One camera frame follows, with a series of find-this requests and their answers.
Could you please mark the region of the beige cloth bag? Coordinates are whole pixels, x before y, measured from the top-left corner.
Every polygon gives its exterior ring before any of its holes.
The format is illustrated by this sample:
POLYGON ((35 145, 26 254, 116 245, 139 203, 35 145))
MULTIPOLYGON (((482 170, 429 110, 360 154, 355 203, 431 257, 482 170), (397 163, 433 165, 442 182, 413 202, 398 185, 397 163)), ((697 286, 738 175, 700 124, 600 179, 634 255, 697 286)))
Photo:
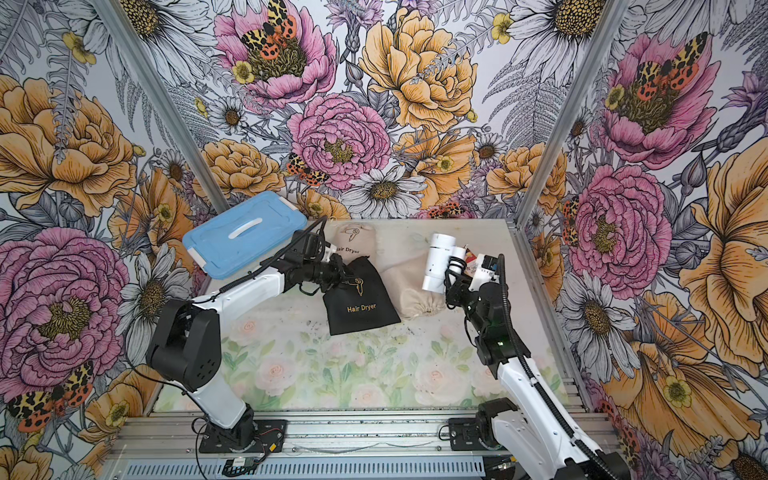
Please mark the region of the beige cloth bag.
POLYGON ((344 223, 338 226, 331 239, 337 254, 345 264, 366 257, 372 264, 377 259, 377 232, 365 223, 344 223))
POLYGON ((444 296, 422 289, 427 255, 396 264, 381 274, 392 304, 401 320, 431 317, 443 311, 444 296))

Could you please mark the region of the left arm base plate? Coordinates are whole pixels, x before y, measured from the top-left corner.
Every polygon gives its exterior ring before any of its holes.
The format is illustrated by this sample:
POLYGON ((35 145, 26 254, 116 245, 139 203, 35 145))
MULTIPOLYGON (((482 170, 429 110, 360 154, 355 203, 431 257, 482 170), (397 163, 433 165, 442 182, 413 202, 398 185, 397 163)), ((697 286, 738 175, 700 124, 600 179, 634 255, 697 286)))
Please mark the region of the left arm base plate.
POLYGON ((288 422, 256 419, 232 429, 214 423, 205 427, 199 451, 203 454, 264 454, 283 449, 288 422))

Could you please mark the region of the white hair dryer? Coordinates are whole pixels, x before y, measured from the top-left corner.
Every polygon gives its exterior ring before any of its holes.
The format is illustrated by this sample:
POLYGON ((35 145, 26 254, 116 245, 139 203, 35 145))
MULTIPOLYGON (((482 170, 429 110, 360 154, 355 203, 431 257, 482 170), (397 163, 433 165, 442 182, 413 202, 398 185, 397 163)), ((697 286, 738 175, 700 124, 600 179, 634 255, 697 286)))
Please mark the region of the white hair dryer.
POLYGON ((457 245, 456 238, 435 233, 431 236, 422 289, 444 294, 464 274, 466 269, 465 246, 457 245))

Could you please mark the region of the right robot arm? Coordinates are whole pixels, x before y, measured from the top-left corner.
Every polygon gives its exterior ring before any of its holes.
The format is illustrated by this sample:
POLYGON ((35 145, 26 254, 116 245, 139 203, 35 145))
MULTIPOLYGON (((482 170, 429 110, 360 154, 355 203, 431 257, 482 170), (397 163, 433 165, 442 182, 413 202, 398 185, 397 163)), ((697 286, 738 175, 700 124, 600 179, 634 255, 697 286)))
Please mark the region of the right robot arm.
POLYGON ((470 288, 465 274, 446 274, 449 307, 459 307, 476 330, 481 363, 504 395, 480 404, 479 441, 506 450, 531 479, 629 479, 620 454, 606 452, 576 423, 544 382, 511 321, 508 288, 490 281, 470 288))

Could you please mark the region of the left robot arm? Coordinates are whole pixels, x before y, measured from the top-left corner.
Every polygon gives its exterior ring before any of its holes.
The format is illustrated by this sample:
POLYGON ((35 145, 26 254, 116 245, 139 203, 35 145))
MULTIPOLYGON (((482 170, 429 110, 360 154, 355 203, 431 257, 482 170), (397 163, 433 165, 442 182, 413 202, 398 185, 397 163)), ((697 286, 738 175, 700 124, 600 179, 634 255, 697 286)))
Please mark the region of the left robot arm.
POLYGON ((146 363, 201 410, 205 439, 216 453, 252 450, 259 440, 253 409, 220 372, 224 324, 305 282, 325 293, 352 278, 322 232, 296 232, 255 271, 207 296, 167 301, 147 347, 146 363))

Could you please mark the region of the black hair dryer pouch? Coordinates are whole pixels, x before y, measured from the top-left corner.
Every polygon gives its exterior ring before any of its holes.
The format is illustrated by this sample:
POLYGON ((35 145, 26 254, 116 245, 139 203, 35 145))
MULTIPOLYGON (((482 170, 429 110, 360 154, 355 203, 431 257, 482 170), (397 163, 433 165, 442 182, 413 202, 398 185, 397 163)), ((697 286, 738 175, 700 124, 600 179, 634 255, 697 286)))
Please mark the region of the black hair dryer pouch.
POLYGON ((340 336, 401 321, 384 282, 367 256, 344 266, 343 278, 323 295, 329 333, 340 336))

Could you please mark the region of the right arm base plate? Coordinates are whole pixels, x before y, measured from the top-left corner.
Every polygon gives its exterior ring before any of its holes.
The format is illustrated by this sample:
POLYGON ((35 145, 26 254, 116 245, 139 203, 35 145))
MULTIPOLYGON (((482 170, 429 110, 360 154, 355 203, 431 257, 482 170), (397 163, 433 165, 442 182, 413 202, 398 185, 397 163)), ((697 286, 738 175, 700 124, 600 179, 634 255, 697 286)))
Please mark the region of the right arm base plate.
POLYGON ((448 441, 452 451, 492 451, 500 445, 477 418, 450 418, 448 441))

